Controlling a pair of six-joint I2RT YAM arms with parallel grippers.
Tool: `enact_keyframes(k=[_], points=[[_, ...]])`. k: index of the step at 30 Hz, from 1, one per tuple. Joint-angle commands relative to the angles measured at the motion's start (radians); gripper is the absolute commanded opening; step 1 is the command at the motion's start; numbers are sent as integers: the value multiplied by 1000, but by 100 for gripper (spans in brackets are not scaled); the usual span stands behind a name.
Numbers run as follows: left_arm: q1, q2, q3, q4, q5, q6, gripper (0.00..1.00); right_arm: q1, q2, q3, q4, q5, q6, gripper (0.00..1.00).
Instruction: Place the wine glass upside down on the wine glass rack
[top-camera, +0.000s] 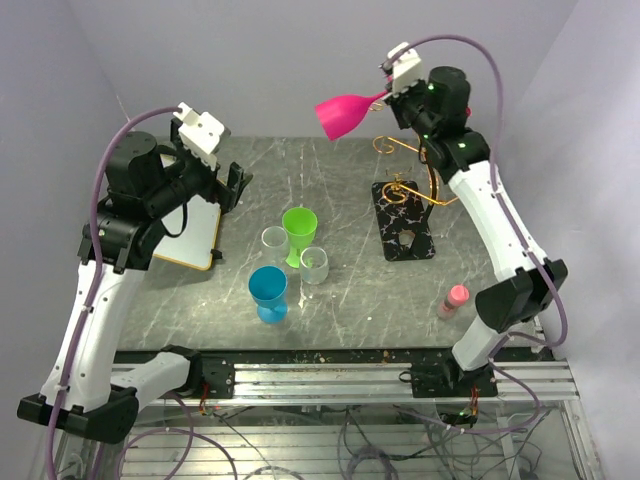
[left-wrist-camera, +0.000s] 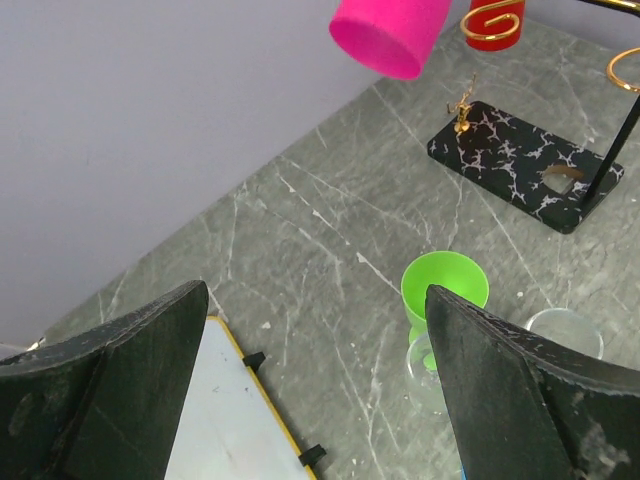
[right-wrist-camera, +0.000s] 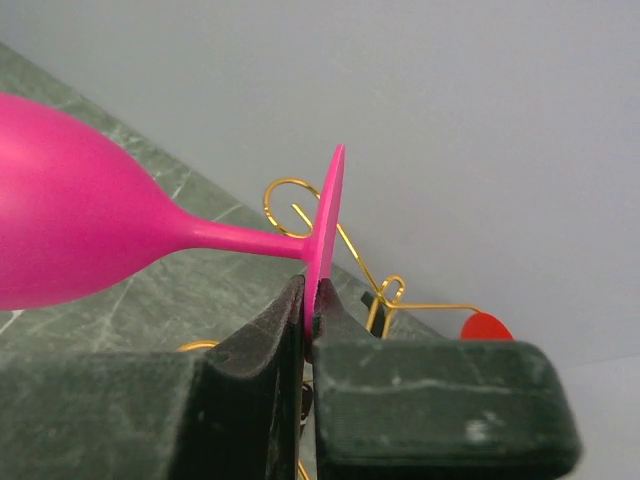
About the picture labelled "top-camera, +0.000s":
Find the magenta wine glass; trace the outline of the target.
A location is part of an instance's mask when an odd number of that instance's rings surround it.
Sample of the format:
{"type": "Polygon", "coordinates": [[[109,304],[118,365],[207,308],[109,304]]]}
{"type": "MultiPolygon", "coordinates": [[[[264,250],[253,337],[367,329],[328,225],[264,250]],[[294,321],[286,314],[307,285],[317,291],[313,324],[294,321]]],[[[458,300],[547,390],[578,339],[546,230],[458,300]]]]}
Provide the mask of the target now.
{"type": "Polygon", "coordinates": [[[340,95],[314,107],[316,117],[330,141],[335,141],[357,128],[373,103],[386,97],[386,91],[373,96],[340,95]]]}

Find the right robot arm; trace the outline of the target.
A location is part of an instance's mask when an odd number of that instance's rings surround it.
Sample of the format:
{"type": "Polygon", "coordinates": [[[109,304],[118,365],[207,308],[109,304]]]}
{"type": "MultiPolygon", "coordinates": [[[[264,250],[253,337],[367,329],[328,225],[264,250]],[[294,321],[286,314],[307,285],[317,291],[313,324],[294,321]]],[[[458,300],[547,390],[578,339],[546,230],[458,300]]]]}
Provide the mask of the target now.
{"type": "Polygon", "coordinates": [[[450,394],[465,394],[512,327],[544,311],[564,283],[563,260],[551,260],[530,236],[506,191],[484,137],[467,125],[471,87],[465,73],[440,66],[387,72],[386,103],[398,126],[411,129],[426,159],[468,212],[489,254],[496,284],[479,292],[476,317],[451,349],[455,362],[440,373],[450,394]]]}

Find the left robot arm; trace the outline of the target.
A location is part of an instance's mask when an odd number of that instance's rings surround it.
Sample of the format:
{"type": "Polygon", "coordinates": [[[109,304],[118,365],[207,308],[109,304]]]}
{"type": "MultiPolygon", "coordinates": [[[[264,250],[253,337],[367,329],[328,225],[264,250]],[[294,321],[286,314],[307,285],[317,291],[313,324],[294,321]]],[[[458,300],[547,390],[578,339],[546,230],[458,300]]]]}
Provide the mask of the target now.
{"type": "Polygon", "coordinates": [[[41,390],[21,399],[19,418],[86,440],[117,444],[140,410],[168,392],[192,397],[203,387],[199,352],[162,348],[124,375],[112,372],[133,297],[156,247],[169,237],[164,219],[199,197],[233,209],[252,177],[233,163],[218,179],[215,157],[227,130],[189,134],[176,126],[168,145],[146,132],[108,147],[79,247],[76,299],[63,344],[41,390]]]}

